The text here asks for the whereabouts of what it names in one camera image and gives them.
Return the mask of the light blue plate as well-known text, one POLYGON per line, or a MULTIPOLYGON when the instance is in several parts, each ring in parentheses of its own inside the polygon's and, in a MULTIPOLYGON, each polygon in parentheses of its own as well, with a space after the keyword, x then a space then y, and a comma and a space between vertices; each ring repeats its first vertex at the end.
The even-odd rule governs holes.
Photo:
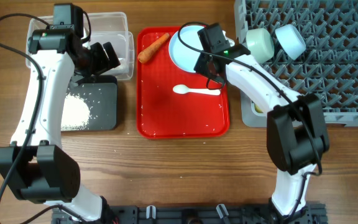
MULTIPOLYGON (((198 50, 203 50, 203 47, 198 37, 198 31, 203 26, 192 25, 184 27, 180 32, 181 39, 189 46, 198 50)), ((195 73, 194 67, 200 56, 200 53, 183 45, 178 38, 178 31, 174 33, 168 45, 168 53, 172 62, 181 70, 195 73)))

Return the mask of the white plastic spoon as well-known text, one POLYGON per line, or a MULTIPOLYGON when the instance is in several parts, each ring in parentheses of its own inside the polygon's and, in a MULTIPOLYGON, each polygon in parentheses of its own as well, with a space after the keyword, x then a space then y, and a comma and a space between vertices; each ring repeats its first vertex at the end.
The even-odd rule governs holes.
POLYGON ((220 90, 210 90, 207 88, 188 88, 186 85, 180 84, 180 85, 175 85, 173 87, 173 91, 175 93, 184 95, 187 93, 198 93, 198 94, 204 94, 204 95, 213 95, 213 96, 218 96, 221 94, 220 90))

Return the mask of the pale green bowl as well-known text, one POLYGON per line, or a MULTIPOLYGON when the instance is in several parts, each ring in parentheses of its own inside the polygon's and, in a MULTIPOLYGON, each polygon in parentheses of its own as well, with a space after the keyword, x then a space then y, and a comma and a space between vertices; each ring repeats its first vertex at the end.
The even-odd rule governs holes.
POLYGON ((246 34, 246 45, 258 63, 265 63, 275 53, 272 37, 267 29, 251 29, 246 34))

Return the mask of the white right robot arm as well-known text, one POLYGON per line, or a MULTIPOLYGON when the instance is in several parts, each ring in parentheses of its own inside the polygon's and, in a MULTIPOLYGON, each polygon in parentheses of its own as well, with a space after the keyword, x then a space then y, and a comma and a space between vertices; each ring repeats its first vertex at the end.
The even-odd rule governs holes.
POLYGON ((244 92, 267 115, 267 150, 277 168, 275 190, 269 199, 270 223, 290 223, 307 214, 305 196, 312 176, 323 173, 322 156, 329 150, 329 137, 320 99, 287 88, 266 71, 250 50, 231 45, 218 23, 202 23, 197 31, 201 49, 196 73, 244 92))

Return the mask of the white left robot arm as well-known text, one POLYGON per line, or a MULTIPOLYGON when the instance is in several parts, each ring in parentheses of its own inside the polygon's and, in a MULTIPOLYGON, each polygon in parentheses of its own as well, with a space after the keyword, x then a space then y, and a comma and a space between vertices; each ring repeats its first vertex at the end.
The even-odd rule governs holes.
POLYGON ((10 143, 0 147, 1 188, 80 223, 118 223, 106 199, 81 183, 78 163, 62 148, 63 105, 72 76, 98 76, 120 64, 110 43, 87 47, 90 37, 87 13, 71 3, 56 4, 52 23, 29 37, 23 53, 31 63, 29 87, 10 143))

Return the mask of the yellow plastic cup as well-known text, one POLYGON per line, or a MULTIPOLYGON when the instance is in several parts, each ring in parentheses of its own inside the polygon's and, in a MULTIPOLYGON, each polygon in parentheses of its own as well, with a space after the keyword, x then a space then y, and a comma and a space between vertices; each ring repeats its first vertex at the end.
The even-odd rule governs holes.
POLYGON ((263 111, 257 105, 254 105, 254 108, 256 112, 263 113, 263 111))

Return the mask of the light blue bowl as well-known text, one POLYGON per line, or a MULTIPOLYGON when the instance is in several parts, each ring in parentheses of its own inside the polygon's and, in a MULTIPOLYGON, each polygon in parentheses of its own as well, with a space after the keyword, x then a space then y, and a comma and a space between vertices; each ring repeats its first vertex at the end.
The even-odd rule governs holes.
POLYGON ((275 35, 282 49, 292 60, 296 60, 306 50, 304 39, 292 24, 276 29, 275 35))

